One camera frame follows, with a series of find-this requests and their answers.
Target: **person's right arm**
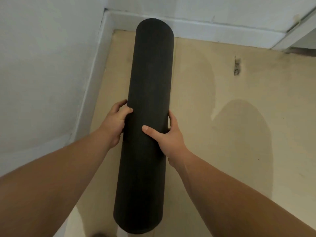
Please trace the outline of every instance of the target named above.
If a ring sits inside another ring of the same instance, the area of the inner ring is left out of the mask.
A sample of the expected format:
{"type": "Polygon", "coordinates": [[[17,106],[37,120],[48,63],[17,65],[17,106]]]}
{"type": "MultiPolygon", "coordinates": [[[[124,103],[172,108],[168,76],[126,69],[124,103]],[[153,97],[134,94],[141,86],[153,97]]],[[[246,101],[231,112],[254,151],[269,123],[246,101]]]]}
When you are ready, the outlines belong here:
{"type": "Polygon", "coordinates": [[[169,112],[167,134],[143,126],[179,173],[184,186],[214,237],[313,237],[316,231],[282,207],[191,153],[176,117],[169,112]]]}

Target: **human arm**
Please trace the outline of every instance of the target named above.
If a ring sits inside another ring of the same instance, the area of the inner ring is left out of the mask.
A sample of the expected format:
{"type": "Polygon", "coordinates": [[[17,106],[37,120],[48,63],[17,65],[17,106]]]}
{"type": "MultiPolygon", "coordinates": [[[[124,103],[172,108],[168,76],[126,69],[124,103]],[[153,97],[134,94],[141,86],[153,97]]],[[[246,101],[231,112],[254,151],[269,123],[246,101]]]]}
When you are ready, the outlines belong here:
{"type": "Polygon", "coordinates": [[[133,111],[122,107],[126,103],[127,100],[116,103],[99,129],[90,135],[0,178],[2,236],[55,234],[108,150],[119,142],[124,119],[133,111]]]}
{"type": "Polygon", "coordinates": [[[175,116],[169,116],[167,134],[142,129],[159,143],[214,237],[316,236],[315,230],[267,197],[191,153],[175,116]]]}

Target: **person's foot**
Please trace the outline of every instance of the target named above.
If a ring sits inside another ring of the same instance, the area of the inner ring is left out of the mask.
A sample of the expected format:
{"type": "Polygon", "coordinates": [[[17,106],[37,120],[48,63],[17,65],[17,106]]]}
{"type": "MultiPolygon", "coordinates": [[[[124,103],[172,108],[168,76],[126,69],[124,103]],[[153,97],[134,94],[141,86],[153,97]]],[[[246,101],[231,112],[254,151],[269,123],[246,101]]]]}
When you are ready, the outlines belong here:
{"type": "Polygon", "coordinates": [[[97,233],[97,234],[92,235],[91,237],[107,237],[107,235],[102,234],[102,233],[97,233]]]}

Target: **forearm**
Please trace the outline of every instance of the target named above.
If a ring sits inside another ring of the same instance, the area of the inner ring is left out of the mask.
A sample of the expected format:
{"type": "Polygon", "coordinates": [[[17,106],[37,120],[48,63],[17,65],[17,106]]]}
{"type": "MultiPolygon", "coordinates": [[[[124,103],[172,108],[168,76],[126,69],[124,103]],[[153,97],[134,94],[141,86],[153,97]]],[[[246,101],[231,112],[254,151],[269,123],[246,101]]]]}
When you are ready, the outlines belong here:
{"type": "Polygon", "coordinates": [[[316,236],[273,201],[191,152],[181,153],[181,158],[175,168],[214,237],[316,236]]]}
{"type": "Polygon", "coordinates": [[[0,178],[3,236],[53,236],[109,150],[101,131],[0,178]]]}

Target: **black foam roller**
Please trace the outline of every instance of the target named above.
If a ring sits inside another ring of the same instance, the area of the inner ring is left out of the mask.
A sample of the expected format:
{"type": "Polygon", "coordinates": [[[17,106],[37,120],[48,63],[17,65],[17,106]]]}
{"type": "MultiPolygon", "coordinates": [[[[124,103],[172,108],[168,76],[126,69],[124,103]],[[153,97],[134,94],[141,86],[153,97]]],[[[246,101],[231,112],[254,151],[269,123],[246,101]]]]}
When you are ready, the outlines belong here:
{"type": "Polygon", "coordinates": [[[162,219],[166,157],[142,132],[147,125],[168,131],[174,35],[158,19],[136,29],[128,106],[116,189],[114,219],[126,232],[142,234],[162,219]]]}

